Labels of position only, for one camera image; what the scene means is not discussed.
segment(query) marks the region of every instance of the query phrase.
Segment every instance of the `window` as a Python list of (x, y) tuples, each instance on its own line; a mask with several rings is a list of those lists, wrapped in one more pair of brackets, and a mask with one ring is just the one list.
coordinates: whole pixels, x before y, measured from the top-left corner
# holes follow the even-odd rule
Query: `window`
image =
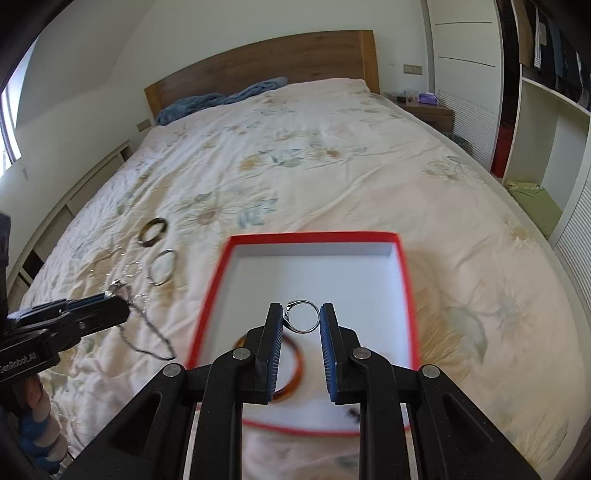
[(18, 104), (21, 100), (22, 86), (25, 81), (25, 74), (31, 60), (31, 54), (35, 48), (35, 40), (31, 48), (18, 64), (17, 69), (12, 74), (8, 85), (0, 95), (0, 148), (1, 161), (0, 176), (10, 167), (10, 165), (21, 158), (21, 151), (18, 148), (15, 128), (17, 126)]
[(12, 115), (10, 102), (8, 101), (8, 87), (2, 92), (0, 96), (0, 129), (2, 130), (2, 165), (0, 166), (0, 174), (4, 173), (7, 168), (19, 158), (21, 158), (21, 151), (18, 149), (17, 139), (14, 136), (14, 116)]

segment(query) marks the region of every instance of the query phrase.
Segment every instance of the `metal screw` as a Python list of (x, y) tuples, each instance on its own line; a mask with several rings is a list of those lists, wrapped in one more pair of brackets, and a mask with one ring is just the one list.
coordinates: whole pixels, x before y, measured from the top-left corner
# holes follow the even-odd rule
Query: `metal screw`
[(359, 360), (367, 360), (371, 356), (371, 350), (364, 347), (357, 347), (353, 350), (353, 356)]
[(243, 346), (241, 346), (240, 348), (234, 350), (232, 356), (236, 360), (246, 360), (248, 357), (251, 356), (251, 351), (248, 348), (244, 348)]
[(165, 377), (173, 378), (181, 372), (181, 366), (179, 364), (169, 364), (164, 367), (163, 374)]
[(435, 365), (425, 365), (423, 367), (423, 375), (427, 378), (437, 378), (441, 370), (439, 370)]

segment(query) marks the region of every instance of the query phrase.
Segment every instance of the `brown bangle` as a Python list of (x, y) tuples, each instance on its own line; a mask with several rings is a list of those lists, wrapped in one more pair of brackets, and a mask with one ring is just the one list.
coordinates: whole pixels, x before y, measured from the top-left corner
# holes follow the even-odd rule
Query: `brown bangle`
[[(234, 344), (234, 348), (239, 348), (243, 346), (244, 340), (246, 340), (246, 335), (243, 335), (238, 339), (238, 341)], [(273, 396), (271, 397), (271, 401), (273, 402), (283, 401), (286, 398), (291, 397), (293, 393), (296, 391), (296, 388), (300, 385), (301, 379), (304, 376), (304, 358), (301, 354), (300, 348), (287, 335), (283, 336), (283, 343), (289, 345), (291, 349), (294, 351), (296, 367), (295, 372), (291, 376), (289, 382), (287, 382), (287, 385), (280, 390), (276, 390), (276, 392), (273, 393)]]
[[(148, 240), (144, 240), (144, 235), (146, 233), (148, 233), (148, 230), (153, 227), (154, 225), (162, 225), (162, 228), (160, 229), (160, 231), (156, 234), (155, 237), (150, 238)], [(164, 218), (154, 218), (152, 220), (150, 220), (148, 223), (146, 223), (142, 229), (139, 231), (139, 235), (138, 235), (138, 243), (145, 248), (148, 247), (152, 247), (156, 244), (156, 242), (158, 242), (166, 233), (166, 230), (168, 229), (168, 222), (164, 219)]]

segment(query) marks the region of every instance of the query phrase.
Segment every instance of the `person's arm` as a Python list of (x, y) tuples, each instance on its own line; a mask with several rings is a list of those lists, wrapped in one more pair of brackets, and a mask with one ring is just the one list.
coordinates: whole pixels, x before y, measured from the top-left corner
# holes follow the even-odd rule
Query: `person's arm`
[(21, 449), (50, 474), (57, 473), (67, 455), (66, 438), (60, 424), (51, 415), (51, 401), (38, 377), (29, 377), (21, 385), (24, 414), (19, 418)]

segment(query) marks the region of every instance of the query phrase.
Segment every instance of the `bed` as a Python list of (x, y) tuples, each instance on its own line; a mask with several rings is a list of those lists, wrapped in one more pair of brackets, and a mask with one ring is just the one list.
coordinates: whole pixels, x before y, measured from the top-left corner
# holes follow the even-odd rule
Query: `bed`
[[(571, 287), (540, 233), (474, 159), (377, 95), (372, 32), (240, 47), (146, 95), (156, 114), (183, 96), (232, 93), (274, 76), (290, 84), (154, 128), (70, 224), (23, 306), (96, 294), (131, 261), (175, 249), (167, 284), (127, 280), (149, 295), (150, 319), (182, 360), (229, 236), (398, 232), (423, 363), (442, 367), (542, 478), (554, 478), (589, 416)], [(168, 220), (168, 232), (158, 248), (142, 248), (138, 232), (154, 217)], [(128, 324), (130, 341), (165, 353), (137, 316)], [(163, 365), (130, 350), (116, 329), (66, 352), (43, 380), (71, 451)], [(245, 429), (243, 445), (245, 478), (356, 478), (357, 439)]]

